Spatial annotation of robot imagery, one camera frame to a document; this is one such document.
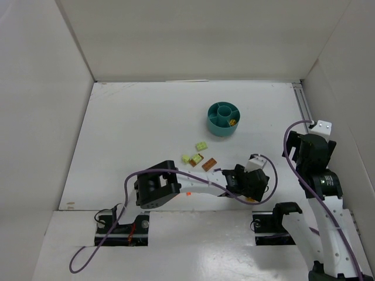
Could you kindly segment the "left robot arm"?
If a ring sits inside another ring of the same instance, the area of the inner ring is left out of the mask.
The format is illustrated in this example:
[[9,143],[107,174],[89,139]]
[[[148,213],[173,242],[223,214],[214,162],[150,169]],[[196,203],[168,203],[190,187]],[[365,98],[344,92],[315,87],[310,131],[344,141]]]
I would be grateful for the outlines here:
[[193,172],[178,169],[174,161],[166,160],[146,170],[135,172],[136,177],[125,202],[117,211],[118,225],[131,225],[144,211],[194,210],[191,203],[173,205],[171,200],[181,194],[207,194],[210,197],[234,198],[244,201],[253,199],[252,204],[260,204],[270,178],[263,169],[266,162],[256,157],[246,166],[235,165],[233,169],[217,169],[214,172]]

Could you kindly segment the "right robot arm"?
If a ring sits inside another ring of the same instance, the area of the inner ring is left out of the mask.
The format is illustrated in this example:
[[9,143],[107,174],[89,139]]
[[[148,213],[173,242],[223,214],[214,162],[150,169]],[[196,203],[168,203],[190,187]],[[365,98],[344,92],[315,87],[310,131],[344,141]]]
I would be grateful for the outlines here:
[[336,143],[313,133],[284,135],[283,157],[298,178],[318,226],[314,235],[295,202],[278,203],[272,215],[290,234],[308,268],[309,280],[373,280],[360,268],[343,219],[338,176],[328,169]]

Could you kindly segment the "brown flat lego plate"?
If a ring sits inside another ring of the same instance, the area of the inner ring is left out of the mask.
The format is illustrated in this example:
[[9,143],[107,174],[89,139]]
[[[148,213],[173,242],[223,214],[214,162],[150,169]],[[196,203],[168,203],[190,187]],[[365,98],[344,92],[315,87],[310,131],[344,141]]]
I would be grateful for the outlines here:
[[205,172],[208,172],[210,169],[212,169],[217,164],[217,161],[214,158],[210,158],[207,160],[204,164],[202,164],[202,169]]

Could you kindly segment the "brown lego plate under green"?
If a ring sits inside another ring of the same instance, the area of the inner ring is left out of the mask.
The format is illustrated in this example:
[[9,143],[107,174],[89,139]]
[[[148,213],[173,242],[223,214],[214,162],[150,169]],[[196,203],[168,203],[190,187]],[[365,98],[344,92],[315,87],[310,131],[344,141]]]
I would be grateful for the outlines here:
[[189,160],[189,164],[192,166],[192,167],[195,167],[196,165],[198,165],[202,160],[204,159],[204,157],[200,154],[200,153],[197,153],[195,155],[193,155],[190,160]]

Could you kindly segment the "light green curved lego brick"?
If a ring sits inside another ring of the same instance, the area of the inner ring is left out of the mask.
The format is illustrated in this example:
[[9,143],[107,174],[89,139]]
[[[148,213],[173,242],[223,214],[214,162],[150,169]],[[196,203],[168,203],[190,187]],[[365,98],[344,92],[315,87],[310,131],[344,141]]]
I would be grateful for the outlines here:
[[203,151],[207,148],[208,148],[208,146],[207,146],[206,142],[199,142],[199,143],[196,144],[197,151]]

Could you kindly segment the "light green tipped lego brick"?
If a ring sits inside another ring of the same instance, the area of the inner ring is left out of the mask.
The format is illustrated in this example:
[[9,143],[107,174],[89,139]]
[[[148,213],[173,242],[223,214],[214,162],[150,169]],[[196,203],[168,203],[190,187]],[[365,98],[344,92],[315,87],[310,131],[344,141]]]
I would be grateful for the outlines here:
[[182,155],[182,162],[185,164],[188,164],[190,162],[190,156],[189,155]]

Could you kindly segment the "teal round divided container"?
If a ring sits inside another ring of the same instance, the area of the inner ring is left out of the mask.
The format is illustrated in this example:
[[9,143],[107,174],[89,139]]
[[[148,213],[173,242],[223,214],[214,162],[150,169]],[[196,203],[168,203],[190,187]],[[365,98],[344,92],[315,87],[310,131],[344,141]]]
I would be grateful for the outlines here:
[[[235,126],[230,126],[229,121],[235,119]],[[207,128],[211,134],[219,137],[231,136],[240,122],[240,111],[229,102],[217,102],[207,111]]]

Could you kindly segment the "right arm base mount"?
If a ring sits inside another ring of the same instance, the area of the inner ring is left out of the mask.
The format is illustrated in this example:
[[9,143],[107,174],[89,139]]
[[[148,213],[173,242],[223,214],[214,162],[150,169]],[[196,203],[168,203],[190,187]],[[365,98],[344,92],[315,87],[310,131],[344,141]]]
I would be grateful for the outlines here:
[[276,224],[272,212],[254,212],[252,218],[250,228],[255,233],[256,246],[295,245],[284,227]]

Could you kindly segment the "aluminium rail at right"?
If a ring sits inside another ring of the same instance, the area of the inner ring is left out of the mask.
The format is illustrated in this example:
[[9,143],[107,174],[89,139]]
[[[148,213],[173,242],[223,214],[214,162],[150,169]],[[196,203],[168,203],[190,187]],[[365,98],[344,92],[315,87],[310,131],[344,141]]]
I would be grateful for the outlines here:
[[312,120],[311,112],[304,94],[304,89],[301,83],[292,83],[292,89],[295,93],[301,118],[305,120]]

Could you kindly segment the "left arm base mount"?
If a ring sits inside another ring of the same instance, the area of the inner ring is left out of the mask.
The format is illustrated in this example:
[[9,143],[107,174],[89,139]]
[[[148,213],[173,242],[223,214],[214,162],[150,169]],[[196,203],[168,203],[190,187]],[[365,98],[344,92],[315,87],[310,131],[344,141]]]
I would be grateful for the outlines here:
[[[96,222],[95,246],[99,245],[107,231],[112,227],[119,210],[120,204],[117,204],[111,209],[102,209],[94,215],[94,221]],[[133,223],[120,224],[118,222],[104,241],[103,246],[148,246],[148,231],[149,212],[141,213]]]

